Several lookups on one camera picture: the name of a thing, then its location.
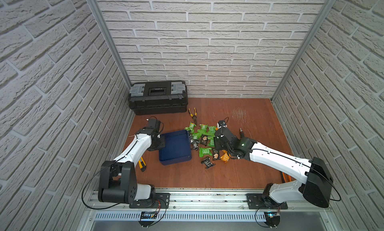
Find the green cookie packet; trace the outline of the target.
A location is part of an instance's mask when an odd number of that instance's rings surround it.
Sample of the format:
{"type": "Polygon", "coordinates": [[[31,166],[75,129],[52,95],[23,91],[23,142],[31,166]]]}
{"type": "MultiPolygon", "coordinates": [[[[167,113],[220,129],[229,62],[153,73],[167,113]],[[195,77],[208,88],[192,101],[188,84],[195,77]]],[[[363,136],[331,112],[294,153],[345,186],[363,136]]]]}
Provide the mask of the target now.
{"type": "Polygon", "coordinates": [[[215,147],[214,137],[209,137],[208,140],[209,140],[208,146],[211,148],[214,148],[215,147]]]}
{"type": "Polygon", "coordinates": [[[208,125],[200,124],[200,129],[198,130],[199,133],[206,133],[208,130],[208,125]]]}
{"type": "Polygon", "coordinates": [[[195,124],[195,123],[190,123],[186,128],[185,128],[185,130],[187,131],[187,132],[189,132],[190,134],[193,134],[194,132],[195,132],[195,127],[196,127],[197,125],[195,124]]]}
{"type": "Polygon", "coordinates": [[[212,156],[212,148],[199,148],[199,157],[212,156]]]}
{"type": "Polygon", "coordinates": [[[199,140],[201,138],[202,134],[201,133],[193,133],[192,134],[192,139],[193,140],[199,140]]]}

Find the dark blue storage box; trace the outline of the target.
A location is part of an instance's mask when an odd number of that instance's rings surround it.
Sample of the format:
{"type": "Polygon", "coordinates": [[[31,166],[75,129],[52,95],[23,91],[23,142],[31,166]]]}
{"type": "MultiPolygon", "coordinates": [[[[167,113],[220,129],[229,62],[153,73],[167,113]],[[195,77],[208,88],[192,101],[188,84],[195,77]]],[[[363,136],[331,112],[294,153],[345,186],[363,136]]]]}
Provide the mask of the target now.
{"type": "Polygon", "coordinates": [[[159,161],[163,166],[188,162],[192,159],[189,133],[186,130],[161,135],[165,147],[159,150],[159,161]]]}

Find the black cookie packet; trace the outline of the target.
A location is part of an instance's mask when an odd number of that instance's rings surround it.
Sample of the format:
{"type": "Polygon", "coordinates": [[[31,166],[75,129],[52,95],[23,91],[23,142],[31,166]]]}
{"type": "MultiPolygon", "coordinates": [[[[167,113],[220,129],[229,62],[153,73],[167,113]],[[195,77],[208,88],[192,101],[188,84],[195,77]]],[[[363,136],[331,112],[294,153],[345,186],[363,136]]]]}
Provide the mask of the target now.
{"type": "Polygon", "coordinates": [[[202,146],[207,146],[207,144],[208,144],[208,140],[209,140],[209,138],[208,138],[208,136],[207,135],[202,135],[201,136],[201,140],[200,140],[200,144],[202,145],[202,146]]]}
{"type": "Polygon", "coordinates": [[[206,169],[209,169],[211,167],[214,167],[215,164],[213,164],[209,157],[205,157],[202,159],[201,164],[204,164],[206,166],[206,169]]]}
{"type": "Polygon", "coordinates": [[[218,150],[213,151],[213,161],[220,160],[220,152],[218,150]]]}
{"type": "Polygon", "coordinates": [[[198,150],[199,150],[199,144],[200,144],[200,141],[199,141],[199,140],[192,140],[192,141],[191,141],[191,145],[192,145],[192,147],[193,147],[193,150],[198,151],[198,150]]]}

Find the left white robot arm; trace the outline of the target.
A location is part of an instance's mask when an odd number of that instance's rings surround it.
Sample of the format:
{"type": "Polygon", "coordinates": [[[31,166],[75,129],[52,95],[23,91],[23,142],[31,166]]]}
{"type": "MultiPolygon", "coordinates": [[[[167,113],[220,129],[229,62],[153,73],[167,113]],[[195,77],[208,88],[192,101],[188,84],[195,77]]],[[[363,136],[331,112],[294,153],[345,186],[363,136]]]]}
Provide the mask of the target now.
{"type": "Polygon", "coordinates": [[[100,170],[98,200],[104,203],[129,204],[134,208],[151,207],[155,188],[137,182],[136,166],[145,151],[165,147],[165,138],[137,134],[129,146],[113,161],[105,161],[100,170]]]}

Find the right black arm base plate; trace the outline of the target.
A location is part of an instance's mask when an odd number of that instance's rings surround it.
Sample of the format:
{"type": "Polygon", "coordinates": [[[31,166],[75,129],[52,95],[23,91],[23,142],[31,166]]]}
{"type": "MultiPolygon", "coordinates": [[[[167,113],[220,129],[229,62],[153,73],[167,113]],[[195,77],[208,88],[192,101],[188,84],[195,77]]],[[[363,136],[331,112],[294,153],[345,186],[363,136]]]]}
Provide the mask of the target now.
{"type": "Polygon", "coordinates": [[[280,208],[282,210],[287,210],[288,205],[286,202],[284,203],[277,203],[273,201],[271,198],[264,197],[263,194],[246,194],[248,207],[250,210],[257,210],[259,208],[264,209],[277,209],[280,208]]]}

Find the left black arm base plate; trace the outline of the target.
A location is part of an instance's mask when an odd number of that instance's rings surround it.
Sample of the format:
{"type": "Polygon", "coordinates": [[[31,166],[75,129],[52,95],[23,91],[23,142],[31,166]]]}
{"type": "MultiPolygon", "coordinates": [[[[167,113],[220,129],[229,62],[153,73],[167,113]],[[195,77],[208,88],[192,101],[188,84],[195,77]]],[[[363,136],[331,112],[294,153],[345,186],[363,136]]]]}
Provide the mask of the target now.
{"type": "Polygon", "coordinates": [[[147,200],[134,201],[129,205],[130,209],[161,209],[169,208],[170,193],[155,193],[147,200]]]}

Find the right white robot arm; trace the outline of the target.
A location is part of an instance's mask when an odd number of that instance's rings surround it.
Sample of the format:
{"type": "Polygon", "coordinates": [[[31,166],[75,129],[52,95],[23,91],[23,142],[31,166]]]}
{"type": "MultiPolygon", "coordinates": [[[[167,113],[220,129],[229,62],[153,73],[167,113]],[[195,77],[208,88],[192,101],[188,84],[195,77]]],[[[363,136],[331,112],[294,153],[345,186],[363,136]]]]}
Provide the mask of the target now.
{"type": "Polygon", "coordinates": [[[260,163],[294,178],[284,184],[267,184],[260,198],[264,207],[275,208],[291,201],[307,201],[316,207],[329,207],[334,179],[322,159],[294,157],[244,135],[238,139],[227,127],[216,130],[214,141],[232,158],[260,163]]]}

